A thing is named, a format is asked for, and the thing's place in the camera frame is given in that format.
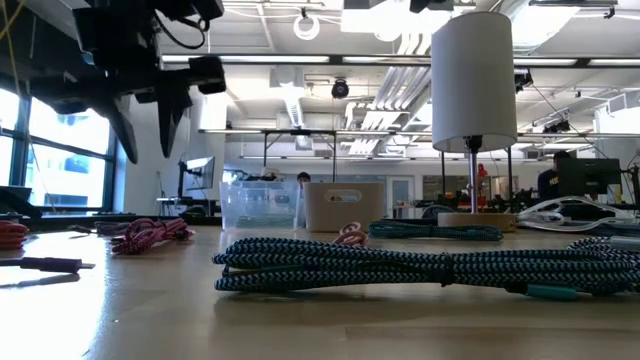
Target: glass window pane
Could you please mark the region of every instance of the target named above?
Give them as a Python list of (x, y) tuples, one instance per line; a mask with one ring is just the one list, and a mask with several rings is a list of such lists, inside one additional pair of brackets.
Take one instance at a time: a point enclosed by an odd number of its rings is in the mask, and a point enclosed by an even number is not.
[(68, 151), (34, 145), (29, 149), (25, 186), (33, 188), (29, 202), (36, 206), (101, 207), (105, 161)]
[(0, 89), (0, 128), (14, 130), (18, 121), (18, 95)]
[(0, 185), (9, 185), (13, 139), (0, 136)]
[(29, 119), (31, 135), (100, 154), (109, 146), (109, 121), (93, 110), (59, 115), (49, 105), (33, 98)]

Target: door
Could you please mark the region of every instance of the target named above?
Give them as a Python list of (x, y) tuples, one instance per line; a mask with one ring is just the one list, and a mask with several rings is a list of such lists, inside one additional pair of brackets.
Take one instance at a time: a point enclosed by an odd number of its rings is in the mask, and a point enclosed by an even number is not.
[(414, 200), (414, 189), (413, 176), (387, 177), (387, 215), (389, 217), (412, 217), (411, 214), (414, 210), (411, 202)]

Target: window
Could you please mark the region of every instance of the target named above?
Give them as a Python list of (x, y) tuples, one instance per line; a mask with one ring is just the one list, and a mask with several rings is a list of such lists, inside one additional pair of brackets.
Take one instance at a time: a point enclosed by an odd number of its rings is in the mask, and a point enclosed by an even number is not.
[(0, 185), (32, 188), (29, 202), (44, 213), (111, 210), (115, 137), (107, 119), (93, 110), (60, 115), (1, 89), (0, 119)]
[(0, 186), (9, 185), (13, 139), (0, 136)]

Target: ceiling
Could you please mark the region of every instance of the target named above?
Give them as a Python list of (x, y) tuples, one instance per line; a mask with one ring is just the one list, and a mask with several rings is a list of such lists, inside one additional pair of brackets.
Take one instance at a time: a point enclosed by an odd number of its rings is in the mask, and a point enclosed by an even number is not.
[[(373, 34), (341, 32), (340, 25), (334, 22), (340, 21), (342, 0), (323, 1), (325, 5), (323, 10), (314, 7), (314, 4), (318, 4), (316, 2), (309, 4), (299, 0), (287, 1), (307, 4), (309, 14), (321, 15), (329, 19), (320, 21), (318, 36), (310, 41), (301, 40), (293, 31), (293, 23), (299, 14), (300, 6), (273, 9), (268, 6), (269, 3), (263, 3), (264, 6), (254, 6), (247, 1), (223, 2), (226, 8), (225, 15), (211, 23), (211, 28), (206, 34), (205, 45), (196, 53), (394, 54), (400, 46), (400, 40), (383, 42)], [(29, 3), (32, 8), (42, 7), (40, 12), (52, 12), (52, 10), (46, 10), (47, 6), (42, 5), (45, 3), (48, 5), (49, 1), (31, 0)], [(60, 3), (64, 4), (64, 8), (68, 10), (82, 6), (83, 1), (58, 0), (57, 4)], [(496, 0), (477, 0), (476, 10), (488, 10), (495, 4)], [(57, 21), (59, 27), (67, 26), (68, 28), (70, 22), (64, 8), (56, 7), (55, 14), (48, 16)], [(616, 10), (617, 14), (640, 17), (640, 1), (619, 0)], [(572, 18), (555, 36), (530, 55), (556, 57), (639, 55), (640, 38), (637, 35), (640, 34), (640, 21), (617, 15), (607, 20), (601, 16), (604, 12), (606, 9), (602, 8), (583, 9), (578, 14), (582, 17)], [(584, 18), (584, 15), (593, 15), (593, 17)], [(167, 27), (185, 43), (197, 43), (200, 40), (197, 31), (180, 23), (167, 21)], [(192, 53), (177, 46), (164, 35), (160, 37), (160, 45), (163, 54)], [(247, 125), (256, 119), (256, 124), (264, 124), (264, 121), (258, 120), (274, 119), (278, 113), (286, 113), (287, 107), (282, 98), (269, 93), (269, 76), (272, 68), (272, 66), (225, 66), (230, 122), (240, 121), (243, 125)], [(364, 101), (371, 100), (378, 93), (389, 68), (303, 66), (301, 70), (306, 86), (305, 96), (300, 99), (301, 110), (304, 113), (344, 116), (347, 103), (354, 99), (349, 101), (332, 99), (330, 91), (333, 81), (336, 78), (345, 78), (350, 86), (350, 97), (362, 97)], [(517, 95), (517, 122), (521, 131), (530, 129), (532, 124), (538, 125), (536, 131), (541, 131), (540, 124), (544, 124), (545, 119), (549, 119), (548, 116), (554, 114), (553, 108), (568, 109), (569, 112), (566, 115), (571, 124), (578, 130), (588, 130), (592, 127), (594, 108), (604, 104), (602, 99), (618, 95), (624, 88), (640, 87), (640, 73), (633, 69), (534, 69), (531, 72), (535, 85), (548, 103), (532, 87), (526, 88)], [(327, 119), (326, 127), (330, 128), (333, 123), (330, 117)]]

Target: table surface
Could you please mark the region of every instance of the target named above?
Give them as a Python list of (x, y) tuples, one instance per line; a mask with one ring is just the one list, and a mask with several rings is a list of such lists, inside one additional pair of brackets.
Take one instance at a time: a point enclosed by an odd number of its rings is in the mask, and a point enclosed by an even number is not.
[[(189, 244), (113, 256), (105, 239), (34, 236), (11, 256), (82, 258), (79, 276), (0, 268), (2, 359), (637, 359), (640, 298), (552, 302), (499, 289), (361, 285), (289, 296), (214, 290), (213, 253), (268, 231), (196, 228)], [(573, 235), (509, 234), (501, 243), (374, 240), (416, 252), (563, 248)]]

